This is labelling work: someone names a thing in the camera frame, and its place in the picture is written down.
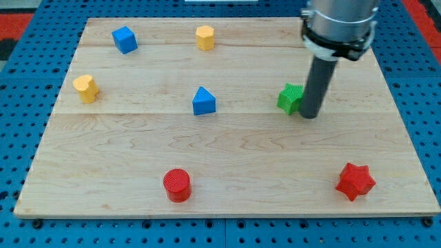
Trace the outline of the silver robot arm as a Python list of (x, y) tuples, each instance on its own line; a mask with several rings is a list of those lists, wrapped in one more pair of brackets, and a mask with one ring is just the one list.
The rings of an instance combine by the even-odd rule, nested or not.
[(305, 47), (323, 61), (357, 61), (375, 37), (380, 0), (310, 0), (301, 10)]

